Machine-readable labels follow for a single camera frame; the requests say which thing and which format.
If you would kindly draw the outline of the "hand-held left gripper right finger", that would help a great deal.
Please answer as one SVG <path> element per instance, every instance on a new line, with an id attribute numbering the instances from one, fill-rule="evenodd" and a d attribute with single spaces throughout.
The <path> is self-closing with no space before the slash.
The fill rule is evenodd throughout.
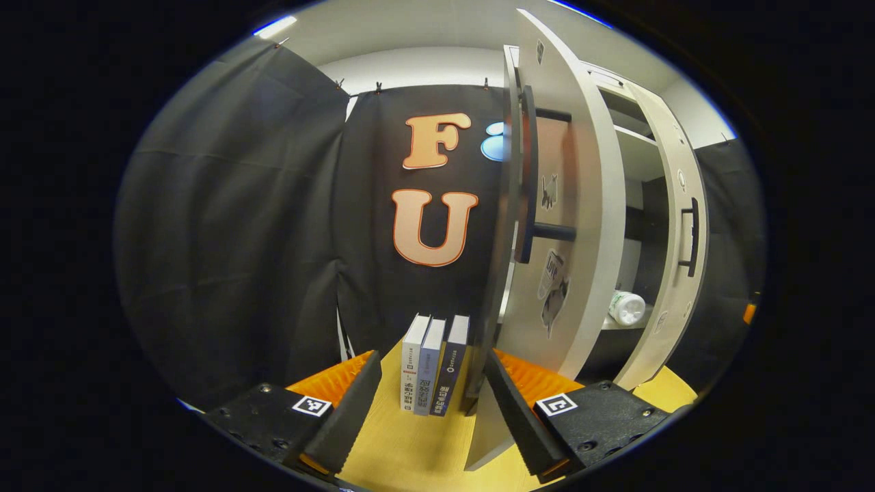
<path id="1" fill-rule="evenodd" d="M 485 376 L 531 476 L 553 482 L 644 440 L 670 413 L 621 386 L 584 385 L 492 348 Z"/>

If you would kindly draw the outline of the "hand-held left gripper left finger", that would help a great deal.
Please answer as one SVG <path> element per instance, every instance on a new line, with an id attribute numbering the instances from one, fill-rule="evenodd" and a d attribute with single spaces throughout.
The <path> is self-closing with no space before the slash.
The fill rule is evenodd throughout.
<path id="1" fill-rule="evenodd" d="M 358 439 L 381 375 L 381 354 L 369 350 L 289 386 L 256 384 L 205 418 L 268 461 L 334 478 Z"/>

